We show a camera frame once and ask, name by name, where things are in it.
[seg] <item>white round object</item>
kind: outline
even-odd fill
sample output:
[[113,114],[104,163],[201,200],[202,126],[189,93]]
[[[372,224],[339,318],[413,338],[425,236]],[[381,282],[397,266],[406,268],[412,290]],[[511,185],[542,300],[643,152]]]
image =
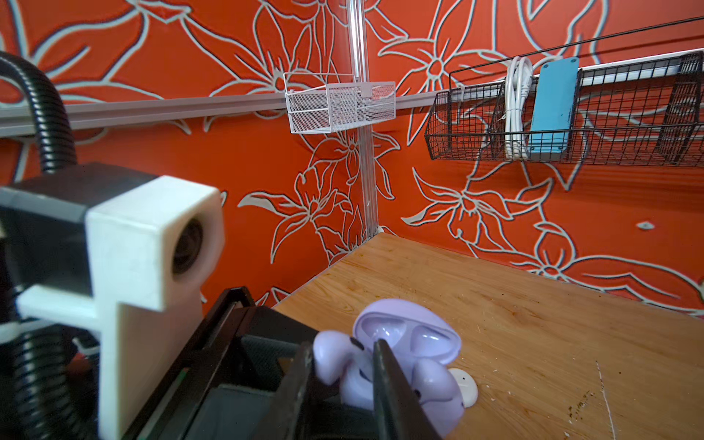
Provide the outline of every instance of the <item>white round object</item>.
[[477,397],[479,397],[479,390],[477,389],[477,383],[474,381],[472,376],[459,368],[451,368],[448,371],[457,381],[457,385],[460,386],[460,391],[462,392],[462,404],[464,407],[469,408],[474,405],[477,402]]

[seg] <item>black wire basket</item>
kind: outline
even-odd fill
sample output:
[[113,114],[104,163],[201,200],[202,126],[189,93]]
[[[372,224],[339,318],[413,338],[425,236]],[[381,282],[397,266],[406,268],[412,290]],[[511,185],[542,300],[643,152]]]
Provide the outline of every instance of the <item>black wire basket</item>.
[[[431,159],[598,165],[704,166],[700,123],[703,52],[580,69],[570,129],[531,131],[536,88],[526,100],[522,132],[505,131],[504,81],[439,92],[425,131]],[[564,145],[532,149],[531,136]],[[523,139],[526,155],[507,139]]]

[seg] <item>earbud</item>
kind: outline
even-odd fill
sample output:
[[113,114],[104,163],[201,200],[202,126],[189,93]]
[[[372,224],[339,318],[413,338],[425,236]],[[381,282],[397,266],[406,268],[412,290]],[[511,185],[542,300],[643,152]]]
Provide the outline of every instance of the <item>earbud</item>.
[[371,382],[374,377],[372,356],[353,337],[334,330],[318,333],[313,340],[315,375],[326,385],[332,385],[342,376],[345,367],[354,362]]
[[413,366],[410,386],[438,435],[445,437],[455,429],[465,408],[460,387],[444,365],[428,358],[419,359]]

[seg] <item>wire basket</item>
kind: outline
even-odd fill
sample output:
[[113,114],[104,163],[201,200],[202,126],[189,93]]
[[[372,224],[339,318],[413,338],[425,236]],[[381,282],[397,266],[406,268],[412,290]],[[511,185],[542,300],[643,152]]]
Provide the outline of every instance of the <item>wire basket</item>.
[[[292,75],[314,75],[324,82],[313,88],[290,88]],[[349,74],[284,74],[291,133],[331,133],[376,124],[396,117],[396,83],[328,82]]]
[[[580,69],[569,130],[530,131],[539,77],[523,113],[524,131],[505,131],[504,81],[436,95],[425,139],[432,159],[520,160],[599,165],[704,165],[700,123],[702,52]],[[530,137],[562,142],[559,153],[535,151]],[[527,157],[506,153],[521,136]]]

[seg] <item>orange wallpaper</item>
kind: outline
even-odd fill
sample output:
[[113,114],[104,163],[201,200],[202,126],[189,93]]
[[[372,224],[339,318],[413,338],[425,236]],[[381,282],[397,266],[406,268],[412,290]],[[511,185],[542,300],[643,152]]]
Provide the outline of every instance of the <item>orange wallpaper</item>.
[[[0,49],[47,72],[67,103],[267,93],[284,71],[348,72],[345,22],[324,2],[0,0]],[[21,99],[0,82],[0,106]],[[223,190],[227,243],[209,299],[246,285],[271,306],[365,238],[356,132],[296,136],[270,111],[76,135],[81,162]],[[31,144],[0,139],[4,182],[39,172]]]
[[[412,3],[382,4],[403,31],[369,47],[372,78],[397,81],[399,95],[447,88],[446,73],[466,65],[704,13],[685,0]],[[590,65],[703,46],[694,23],[563,54]],[[498,65],[470,79],[492,80],[502,71]],[[415,108],[375,126],[402,146],[379,159],[384,179],[377,184],[393,194],[379,198],[387,232],[704,315],[703,171],[431,161],[426,118],[427,108]]]

